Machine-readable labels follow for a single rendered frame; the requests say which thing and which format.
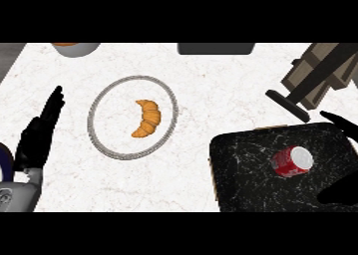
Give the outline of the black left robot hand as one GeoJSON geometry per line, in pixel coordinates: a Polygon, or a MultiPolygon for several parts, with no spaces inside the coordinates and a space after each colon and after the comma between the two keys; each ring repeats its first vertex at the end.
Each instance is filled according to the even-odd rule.
{"type": "Polygon", "coordinates": [[[16,146],[13,170],[41,168],[47,161],[54,125],[63,106],[62,87],[54,88],[37,117],[32,117],[20,132],[16,146]]]}

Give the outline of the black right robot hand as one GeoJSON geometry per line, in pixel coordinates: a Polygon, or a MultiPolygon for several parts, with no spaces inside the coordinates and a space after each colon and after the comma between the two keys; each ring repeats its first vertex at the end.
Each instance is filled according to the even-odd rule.
{"type": "MultiPolygon", "coordinates": [[[[358,126],[340,116],[320,111],[319,114],[334,123],[343,134],[358,143],[358,126]]],[[[338,179],[316,195],[318,202],[353,205],[358,203],[358,170],[338,179]]]]}

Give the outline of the red can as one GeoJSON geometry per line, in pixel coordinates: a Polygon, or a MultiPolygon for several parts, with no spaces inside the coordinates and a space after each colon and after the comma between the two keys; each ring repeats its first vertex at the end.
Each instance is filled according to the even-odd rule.
{"type": "Polygon", "coordinates": [[[313,164],[309,150],[297,145],[282,149],[270,158],[270,166],[282,177],[291,177],[307,173],[313,164]]]}

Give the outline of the black marble tray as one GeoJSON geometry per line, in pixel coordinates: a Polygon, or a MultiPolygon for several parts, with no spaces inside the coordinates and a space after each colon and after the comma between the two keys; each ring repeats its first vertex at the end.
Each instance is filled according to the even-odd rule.
{"type": "Polygon", "coordinates": [[[358,212],[358,204],[322,204],[316,194],[358,170],[358,154],[331,123],[275,127],[217,135],[208,159],[221,212],[358,212]],[[304,147],[313,158],[309,171],[279,176],[272,156],[288,146],[304,147]]]}

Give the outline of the white plate with grey rim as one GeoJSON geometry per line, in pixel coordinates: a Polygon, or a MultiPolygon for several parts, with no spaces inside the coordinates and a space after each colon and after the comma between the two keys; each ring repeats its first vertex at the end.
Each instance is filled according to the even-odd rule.
{"type": "Polygon", "coordinates": [[[167,142],[179,118],[179,104],[171,88],[149,76],[128,76],[99,92],[87,116],[87,133],[96,150],[118,160],[149,155],[167,142]],[[161,123],[146,137],[131,137],[142,121],[137,100],[158,104],[161,123]]]}

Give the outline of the golden croissant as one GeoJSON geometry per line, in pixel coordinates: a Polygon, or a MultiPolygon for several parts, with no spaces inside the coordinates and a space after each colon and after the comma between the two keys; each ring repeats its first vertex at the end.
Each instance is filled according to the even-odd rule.
{"type": "Polygon", "coordinates": [[[161,123],[161,112],[158,104],[149,100],[137,100],[136,104],[142,108],[142,121],[137,129],[131,133],[131,137],[142,138],[155,132],[161,123]]]}

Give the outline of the grey bowl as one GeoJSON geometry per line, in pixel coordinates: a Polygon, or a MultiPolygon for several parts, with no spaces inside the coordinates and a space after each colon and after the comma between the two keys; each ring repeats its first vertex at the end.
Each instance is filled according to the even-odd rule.
{"type": "Polygon", "coordinates": [[[99,43],[75,43],[71,45],[53,44],[57,53],[68,58],[78,58],[88,55],[99,47],[99,43]]]}

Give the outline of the dark grey appliance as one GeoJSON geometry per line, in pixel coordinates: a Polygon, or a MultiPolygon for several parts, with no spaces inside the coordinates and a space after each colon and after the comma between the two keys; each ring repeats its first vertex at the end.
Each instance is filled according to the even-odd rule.
{"type": "Polygon", "coordinates": [[[252,43],[179,43],[180,55],[248,55],[252,43]]]}

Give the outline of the tiered basket with dark frame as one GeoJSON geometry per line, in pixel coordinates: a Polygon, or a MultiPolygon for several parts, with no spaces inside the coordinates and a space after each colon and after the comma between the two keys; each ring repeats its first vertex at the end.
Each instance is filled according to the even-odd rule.
{"type": "Polygon", "coordinates": [[[304,122],[309,122],[307,112],[295,105],[320,82],[332,74],[340,65],[358,52],[358,43],[338,43],[323,59],[319,61],[313,70],[309,72],[297,87],[284,97],[275,90],[266,91],[266,96],[291,112],[291,114],[304,122]]]}

